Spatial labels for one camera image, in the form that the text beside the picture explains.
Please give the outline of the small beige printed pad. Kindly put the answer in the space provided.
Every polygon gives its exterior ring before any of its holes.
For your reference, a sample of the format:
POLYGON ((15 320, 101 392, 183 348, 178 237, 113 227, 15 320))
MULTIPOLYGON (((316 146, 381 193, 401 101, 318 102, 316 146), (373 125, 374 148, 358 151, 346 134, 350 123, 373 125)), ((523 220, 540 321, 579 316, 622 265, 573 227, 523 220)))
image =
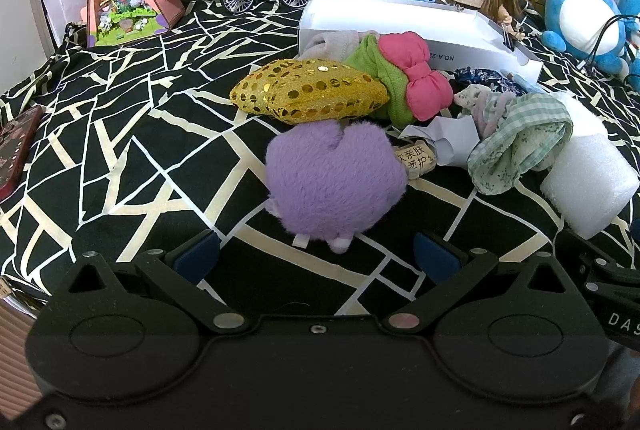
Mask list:
POLYGON ((436 167, 436 155, 434 149, 424 141, 396 147, 396 158, 405 167, 408 179, 420 179, 436 167))

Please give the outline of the blue round Marill plush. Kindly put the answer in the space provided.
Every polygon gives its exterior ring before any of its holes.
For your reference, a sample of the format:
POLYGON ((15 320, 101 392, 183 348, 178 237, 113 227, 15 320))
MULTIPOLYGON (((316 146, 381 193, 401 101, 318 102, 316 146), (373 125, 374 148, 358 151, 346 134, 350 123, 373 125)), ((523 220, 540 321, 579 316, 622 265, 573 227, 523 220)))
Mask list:
POLYGON ((609 75, 627 75, 626 31, 614 0, 544 0, 542 45, 609 75))

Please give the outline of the pink bow green scrunchie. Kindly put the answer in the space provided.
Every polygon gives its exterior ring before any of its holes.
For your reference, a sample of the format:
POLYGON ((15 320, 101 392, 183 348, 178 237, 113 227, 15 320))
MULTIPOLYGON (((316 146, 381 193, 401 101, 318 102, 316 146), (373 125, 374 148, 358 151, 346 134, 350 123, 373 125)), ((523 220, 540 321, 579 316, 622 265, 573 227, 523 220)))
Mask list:
POLYGON ((346 64, 385 85, 390 98, 373 116, 387 118, 402 130, 413 122, 433 119, 454 100, 448 78, 432 69, 430 60, 424 38, 408 31, 367 34, 346 64))

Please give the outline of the green gingham floral cloth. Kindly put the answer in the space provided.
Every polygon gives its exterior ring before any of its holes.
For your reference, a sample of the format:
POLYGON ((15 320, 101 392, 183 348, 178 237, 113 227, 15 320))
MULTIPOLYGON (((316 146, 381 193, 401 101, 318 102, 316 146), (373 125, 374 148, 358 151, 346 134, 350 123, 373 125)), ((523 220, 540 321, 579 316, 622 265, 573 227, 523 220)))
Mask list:
POLYGON ((570 112, 550 94, 518 96, 471 84, 454 95, 454 103, 474 120, 480 136, 466 167, 486 196, 505 193, 528 171, 552 167, 573 134, 570 112))

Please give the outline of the white cardboard box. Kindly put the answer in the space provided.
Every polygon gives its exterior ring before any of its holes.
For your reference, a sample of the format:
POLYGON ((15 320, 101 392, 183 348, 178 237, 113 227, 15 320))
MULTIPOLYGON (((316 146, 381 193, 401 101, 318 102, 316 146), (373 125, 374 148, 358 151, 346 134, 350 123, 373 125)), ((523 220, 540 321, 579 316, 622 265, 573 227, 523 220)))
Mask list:
POLYGON ((479 12, 416 0, 310 0, 298 25, 298 47, 318 33, 352 30, 379 34, 412 31, 424 38, 430 66, 454 71, 485 68, 535 84, 542 61, 479 12))

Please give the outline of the purple fluffy heart plush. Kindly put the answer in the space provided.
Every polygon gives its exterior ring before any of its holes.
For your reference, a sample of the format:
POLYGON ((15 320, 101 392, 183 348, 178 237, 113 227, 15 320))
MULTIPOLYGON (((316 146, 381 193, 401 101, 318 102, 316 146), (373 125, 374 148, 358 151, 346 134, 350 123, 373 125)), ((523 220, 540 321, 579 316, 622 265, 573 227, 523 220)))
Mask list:
POLYGON ((344 253, 404 194, 408 176, 385 132, 370 122, 298 124, 268 144, 267 211, 296 246, 325 241, 344 253))

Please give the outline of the blue Doraemon plush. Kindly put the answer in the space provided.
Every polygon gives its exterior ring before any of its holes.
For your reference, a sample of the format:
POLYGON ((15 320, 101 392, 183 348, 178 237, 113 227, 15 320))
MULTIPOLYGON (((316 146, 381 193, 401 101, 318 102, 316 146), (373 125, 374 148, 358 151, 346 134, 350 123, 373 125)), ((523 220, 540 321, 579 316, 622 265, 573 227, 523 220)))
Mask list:
POLYGON ((639 16, 640 0, 620 0, 620 13, 625 16, 628 74, 626 82, 635 92, 639 92, 639 16))

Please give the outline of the navy floral drawstring pouch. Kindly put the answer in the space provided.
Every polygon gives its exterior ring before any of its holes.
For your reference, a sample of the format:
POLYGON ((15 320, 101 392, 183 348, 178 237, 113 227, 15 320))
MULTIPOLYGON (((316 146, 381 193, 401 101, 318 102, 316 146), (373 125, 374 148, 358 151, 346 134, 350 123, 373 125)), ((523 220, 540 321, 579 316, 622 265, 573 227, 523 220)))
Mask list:
POLYGON ((461 92, 472 84, 476 84, 487 86, 493 92, 512 92, 516 96, 526 94, 525 90, 510 78, 491 69, 474 69, 471 67, 457 69, 454 70, 449 82, 456 93, 461 92))

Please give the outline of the dark red booklet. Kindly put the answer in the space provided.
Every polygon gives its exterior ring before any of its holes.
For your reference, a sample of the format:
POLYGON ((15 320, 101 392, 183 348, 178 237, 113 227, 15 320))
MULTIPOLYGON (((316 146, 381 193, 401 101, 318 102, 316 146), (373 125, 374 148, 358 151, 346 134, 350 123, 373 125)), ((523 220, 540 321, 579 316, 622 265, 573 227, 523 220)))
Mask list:
POLYGON ((17 187, 43 116, 44 108, 41 104, 35 104, 2 127, 0 200, 9 197, 17 187))

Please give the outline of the white foam block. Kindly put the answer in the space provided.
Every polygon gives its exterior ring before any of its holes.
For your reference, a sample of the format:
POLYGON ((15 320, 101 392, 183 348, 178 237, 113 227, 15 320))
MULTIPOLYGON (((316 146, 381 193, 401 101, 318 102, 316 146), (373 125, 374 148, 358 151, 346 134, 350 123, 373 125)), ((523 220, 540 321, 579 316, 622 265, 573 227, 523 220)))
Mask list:
POLYGON ((564 104, 573 133, 556 156, 540 190, 578 236, 603 231, 631 202, 638 174, 608 139, 601 118, 568 92, 552 94, 564 104))

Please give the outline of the black white patterned cloth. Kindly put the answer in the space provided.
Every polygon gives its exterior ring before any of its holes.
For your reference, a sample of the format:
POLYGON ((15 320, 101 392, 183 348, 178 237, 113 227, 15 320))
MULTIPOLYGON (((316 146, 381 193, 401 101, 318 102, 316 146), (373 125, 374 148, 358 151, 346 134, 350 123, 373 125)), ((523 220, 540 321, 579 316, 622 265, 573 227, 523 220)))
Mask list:
POLYGON ((427 291, 416 234, 518 262, 549 251, 565 221, 524 174, 477 194, 467 171, 439 167, 411 184, 370 231, 336 254, 304 250, 264 208, 276 120, 244 115, 231 87, 297 52, 298 12, 266 3, 242 16, 194 0, 170 33, 136 44, 66 46, 1 98, 3 120, 46 108, 14 193, 1 205, 1 274, 35 298, 52 294, 85 251, 127 262, 211 229, 221 241, 202 287, 235 309, 383 313, 427 291))

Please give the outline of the white paper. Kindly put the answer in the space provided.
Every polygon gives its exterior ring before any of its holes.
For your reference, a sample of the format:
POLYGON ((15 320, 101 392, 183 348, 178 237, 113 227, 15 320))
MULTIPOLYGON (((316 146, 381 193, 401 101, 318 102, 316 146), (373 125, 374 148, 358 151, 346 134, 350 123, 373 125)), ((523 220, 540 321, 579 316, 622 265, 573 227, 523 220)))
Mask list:
POLYGON ((434 148, 436 163, 450 167, 465 167, 473 149, 480 143, 471 116, 458 119, 437 116, 427 127, 408 125, 399 137, 423 139, 434 148))

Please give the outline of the pale pink cloth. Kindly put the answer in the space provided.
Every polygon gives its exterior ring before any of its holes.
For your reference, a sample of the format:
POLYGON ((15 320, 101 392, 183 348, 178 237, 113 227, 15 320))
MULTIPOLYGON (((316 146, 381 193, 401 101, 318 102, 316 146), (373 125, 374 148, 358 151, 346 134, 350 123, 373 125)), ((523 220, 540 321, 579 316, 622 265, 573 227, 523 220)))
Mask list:
POLYGON ((326 31, 314 34, 300 50, 297 59, 345 61, 368 35, 373 35, 375 38, 380 37, 380 34, 375 31, 358 32, 354 30, 326 31))

